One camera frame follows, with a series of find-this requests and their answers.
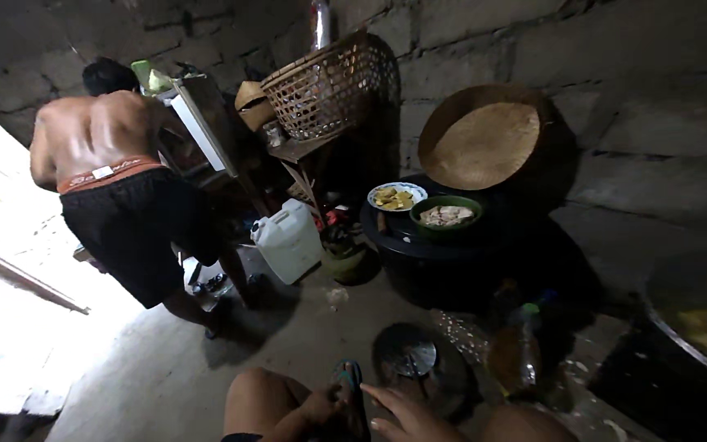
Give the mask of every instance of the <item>wicker basket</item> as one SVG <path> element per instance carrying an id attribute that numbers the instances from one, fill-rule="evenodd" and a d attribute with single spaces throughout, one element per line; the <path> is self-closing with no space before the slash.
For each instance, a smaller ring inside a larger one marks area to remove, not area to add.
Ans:
<path id="1" fill-rule="evenodd" d="M 261 88 L 289 135 L 307 141 L 360 124 L 376 94 L 394 88 L 396 71 L 389 46 L 358 31 L 281 68 Z"/>

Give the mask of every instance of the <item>red object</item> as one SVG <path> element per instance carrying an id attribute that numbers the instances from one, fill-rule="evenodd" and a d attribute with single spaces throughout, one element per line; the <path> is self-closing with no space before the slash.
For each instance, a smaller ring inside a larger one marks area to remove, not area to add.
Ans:
<path id="1" fill-rule="evenodd" d="M 334 226 L 335 224 L 339 224 L 347 219 L 348 215 L 346 215 L 346 213 L 342 210 L 333 208 L 329 212 L 326 212 L 327 226 Z M 321 224 L 320 219 L 317 216 L 313 216 L 313 221 L 315 222 L 315 228 L 318 229 L 319 232 L 324 229 L 324 226 Z"/>

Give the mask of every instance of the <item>black shorts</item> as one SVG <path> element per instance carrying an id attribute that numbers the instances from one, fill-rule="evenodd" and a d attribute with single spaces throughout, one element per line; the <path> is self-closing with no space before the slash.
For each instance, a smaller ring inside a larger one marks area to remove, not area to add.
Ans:
<path id="1" fill-rule="evenodd" d="M 222 242 L 204 192 L 166 167 L 61 196 L 64 221 L 91 255 L 146 308 L 184 288 L 171 243 L 203 265 Z"/>
<path id="2" fill-rule="evenodd" d="M 220 442 L 258 442 L 263 439 L 260 434 L 236 433 L 223 437 Z"/>

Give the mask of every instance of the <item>white plate with blue rim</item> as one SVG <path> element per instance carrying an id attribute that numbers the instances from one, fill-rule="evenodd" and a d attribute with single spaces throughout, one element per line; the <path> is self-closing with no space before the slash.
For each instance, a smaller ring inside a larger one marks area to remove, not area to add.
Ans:
<path id="1" fill-rule="evenodd" d="M 411 207 L 399 207 L 399 208 L 384 208 L 382 205 L 378 205 L 376 203 L 376 193 L 379 190 L 384 190 L 388 189 L 389 187 L 394 187 L 394 189 L 398 192 L 408 192 L 412 196 L 413 204 L 411 207 L 416 205 L 419 201 L 427 200 L 427 190 L 417 186 L 416 184 L 413 183 L 387 183 L 387 184 L 382 184 L 381 186 L 376 187 L 373 190 L 370 190 L 370 193 L 367 194 L 367 201 L 369 201 L 370 205 L 379 209 L 383 210 L 384 212 L 407 212 L 411 210 Z"/>

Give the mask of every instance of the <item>white plastic jerry can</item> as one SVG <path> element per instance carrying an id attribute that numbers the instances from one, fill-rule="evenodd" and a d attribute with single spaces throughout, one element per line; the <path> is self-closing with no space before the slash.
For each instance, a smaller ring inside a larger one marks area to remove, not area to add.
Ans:
<path id="1" fill-rule="evenodd" d="M 323 248 L 309 207 L 293 198 L 253 224 L 250 238 L 280 280 L 293 284 L 320 261 Z"/>

